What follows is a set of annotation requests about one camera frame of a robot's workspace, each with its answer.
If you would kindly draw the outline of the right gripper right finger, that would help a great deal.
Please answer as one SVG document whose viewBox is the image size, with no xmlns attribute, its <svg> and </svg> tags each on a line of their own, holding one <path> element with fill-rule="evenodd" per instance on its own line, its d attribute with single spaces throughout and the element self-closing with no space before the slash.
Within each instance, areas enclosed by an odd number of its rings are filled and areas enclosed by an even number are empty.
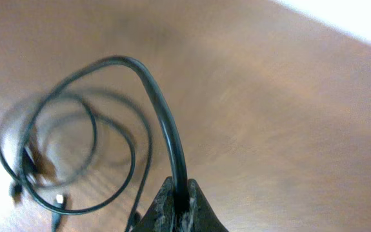
<svg viewBox="0 0 371 232">
<path fill-rule="evenodd" d="M 228 232 L 217 218 L 195 179 L 188 181 L 190 207 L 186 230 L 190 232 Z"/>
</svg>

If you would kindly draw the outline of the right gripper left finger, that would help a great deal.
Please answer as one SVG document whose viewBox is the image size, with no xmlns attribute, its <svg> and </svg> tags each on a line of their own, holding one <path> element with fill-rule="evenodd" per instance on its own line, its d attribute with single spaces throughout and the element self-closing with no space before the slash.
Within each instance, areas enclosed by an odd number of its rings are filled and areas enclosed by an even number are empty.
<svg viewBox="0 0 371 232">
<path fill-rule="evenodd" d="M 173 180 L 167 177 L 151 206 L 131 232 L 172 232 L 174 230 Z"/>
</svg>

